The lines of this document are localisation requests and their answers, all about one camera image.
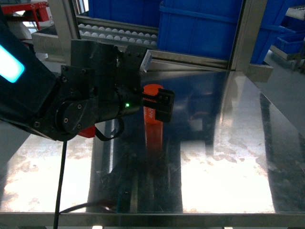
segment stainless steel table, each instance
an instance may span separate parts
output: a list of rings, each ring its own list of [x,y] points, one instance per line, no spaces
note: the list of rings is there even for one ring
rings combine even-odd
[[[61,226],[305,225],[305,139],[247,77],[152,72],[148,83],[176,93],[162,151],[147,156],[142,110],[115,140],[69,141],[61,211],[89,204],[61,214]],[[0,225],[52,225],[61,146],[30,135],[8,161]]]

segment screw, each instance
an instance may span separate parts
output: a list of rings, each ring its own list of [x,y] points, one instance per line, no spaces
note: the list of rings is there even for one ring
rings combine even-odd
[[[34,127],[36,127],[36,128],[40,127],[40,122],[35,122]]]

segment orange cylinder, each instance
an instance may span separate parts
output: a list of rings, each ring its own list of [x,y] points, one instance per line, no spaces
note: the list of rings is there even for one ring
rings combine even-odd
[[[144,86],[144,93],[157,95],[158,84]],[[144,107],[145,144],[150,160],[157,160],[162,155],[163,122],[155,119],[155,109]]]

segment blue bin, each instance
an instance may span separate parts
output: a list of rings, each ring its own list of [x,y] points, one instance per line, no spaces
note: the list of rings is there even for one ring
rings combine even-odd
[[[284,30],[284,27],[262,24],[253,50],[251,63],[262,64],[271,45]]]
[[[229,60],[238,19],[160,7],[158,48]]]
[[[293,0],[268,0],[262,24],[280,25]]]
[[[165,7],[238,18],[243,0],[163,0]]]
[[[277,47],[287,54],[299,53],[304,43],[304,37],[305,33],[278,37]]]
[[[302,6],[305,5],[305,0],[292,0],[290,6]]]
[[[89,16],[132,24],[159,26],[162,0],[89,0]]]

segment cyan light strip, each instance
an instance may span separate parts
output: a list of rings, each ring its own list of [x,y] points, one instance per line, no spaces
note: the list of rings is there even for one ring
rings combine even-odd
[[[0,45],[0,76],[14,83],[19,79],[24,70],[24,65]]]

